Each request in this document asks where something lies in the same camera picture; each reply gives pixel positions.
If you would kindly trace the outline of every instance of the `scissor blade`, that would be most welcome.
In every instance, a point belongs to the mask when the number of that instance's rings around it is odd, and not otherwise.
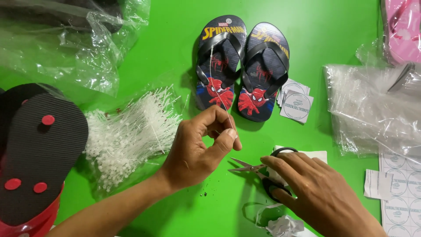
[[[250,171],[250,167],[242,167],[237,169],[230,169],[228,171]]]
[[[244,167],[251,167],[252,166],[251,164],[245,163],[244,161],[240,161],[240,160],[237,160],[237,159],[232,158],[232,157],[231,157],[231,159],[233,159],[235,162],[237,162],[238,164],[240,164],[240,165],[242,165]]]

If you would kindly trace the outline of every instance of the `green table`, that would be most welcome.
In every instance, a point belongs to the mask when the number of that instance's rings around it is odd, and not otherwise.
[[[322,74],[322,66],[328,63],[359,64],[355,50],[378,36],[378,0],[152,0],[149,26],[142,29],[137,44],[119,69],[118,97],[133,94],[158,78],[164,84],[174,83],[177,94],[185,100],[195,91],[196,76],[192,65],[197,52],[196,39],[208,21],[226,14],[242,18],[248,31],[259,22],[270,22],[284,33],[290,44],[290,77],[309,86],[310,95],[314,97],[308,121],[302,125],[281,117],[276,106],[269,121],[255,123],[239,115],[234,106],[230,113],[237,123],[243,150],[232,151],[201,185],[158,202],[119,235],[267,236],[265,230],[255,227],[254,221],[257,211],[273,202],[258,180],[253,179],[254,175],[245,178],[228,172],[227,169],[233,168],[228,157],[258,164],[259,157],[269,154],[275,145],[292,146],[301,151],[327,151],[328,163],[346,178],[364,206],[380,220],[380,202],[363,196],[365,169],[377,170],[378,159],[340,155],[332,141]],[[0,78],[0,86],[5,89],[27,82],[5,70],[0,71]],[[193,100],[186,109],[186,117],[199,112]],[[211,139],[205,139],[207,145],[211,142]],[[95,203],[91,183],[82,171],[83,165],[83,161],[78,161],[65,181],[56,224]],[[266,209],[261,224],[265,226],[268,220],[285,213],[296,218],[290,210],[278,210]]]

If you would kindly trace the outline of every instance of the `spider-man logo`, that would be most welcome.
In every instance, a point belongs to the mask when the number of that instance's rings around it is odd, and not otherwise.
[[[257,75],[259,76],[259,81],[260,81],[260,77],[261,77],[261,76],[264,76],[264,77],[265,77],[264,82],[266,82],[266,81],[270,80],[270,78],[272,77],[273,71],[272,71],[272,69],[269,69],[269,71],[264,71],[264,70],[260,67],[260,65],[257,65],[257,68],[256,68],[256,73],[257,73]]]
[[[230,90],[230,88],[227,87],[225,89],[222,89],[221,80],[213,79],[212,77],[208,77],[208,80],[209,84],[206,86],[206,89],[208,90],[209,95],[213,97],[213,99],[211,99],[209,103],[216,103],[216,105],[218,105],[219,107],[221,107],[221,104],[223,104],[223,106],[226,107],[226,110],[231,108],[232,100],[234,99],[234,93]]]
[[[268,99],[263,97],[266,90],[254,89],[252,93],[245,91],[238,98],[238,109],[240,111],[247,109],[247,115],[252,115],[253,111],[260,113],[258,107],[266,103]]]
[[[228,58],[226,58],[225,60],[219,60],[216,58],[216,56],[212,56],[212,58],[210,59],[210,64],[212,65],[215,71],[216,71],[216,66],[221,66],[220,72],[222,72],[224,67],[228,66]]]

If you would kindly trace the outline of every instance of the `scissors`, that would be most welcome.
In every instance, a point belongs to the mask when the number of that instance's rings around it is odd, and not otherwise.
[[[281,151],[284,151],[284,150],[291,150],[293,152],[298,152],[296,149],[294,149],[292,147],[282,147],[282,148],[279,148],[279,149],[275,150],[270,155],[276,157]],[[267,167],[267,165],[260,164],[260,165],[252,166],[251,164],[248,164],[248,163],[246,163],[244,161],[240,161],[240,160],[235,159],[235,158],[232,158],[232,157],[231,157],[231,159],[233,159],[238,164],[241,164],[244,167],[237,168],[237,169],[231,169],[231,170],[228,170],[228,171],[253,172],[253,173],[257,174],[259,176],[259,178],[262,180],[263,188],[266,191],[267,195],[272,200],[274,200],[275,202],[279,202],[280,203],[280,201],[277,198],[273,197],[273,195],[270,193],[270,190],[269,190],[270,186],[278,187],[278,188],[284,190],[285,192],[287,192],[289,195],[292,196],[292,193],[288,189],[286,189],[283,184],[276,183],[273,180],[271,180],[268,176],[266,176],[266,175],[264,175],[264,174],[262,174],[262,173],[259,172],[260,169]]]

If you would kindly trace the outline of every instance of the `spider-man flip flop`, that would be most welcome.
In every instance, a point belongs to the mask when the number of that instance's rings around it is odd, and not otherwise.
[[[256,122],[272,115],[276,94],[288,80],[289,46],[274,25],[262,22],[251,31],[238,98],[241,114]]]
[[[237,64],[244,62],[247,32],[237,16],[220,16],[209,22],[199,37],[196,103],[205,110],[218,105],[228,110],[234,99],[234,82],[240,76]]]
[[[18,93],[27,89],[32,91],[23,96]],[[19,226],[57,199],[85,148],[88,123],[74,103],[36,84],[1,94],[0,114],[8,118],[9,125],[0,131],[7,135],[1,154],[0,224]]]

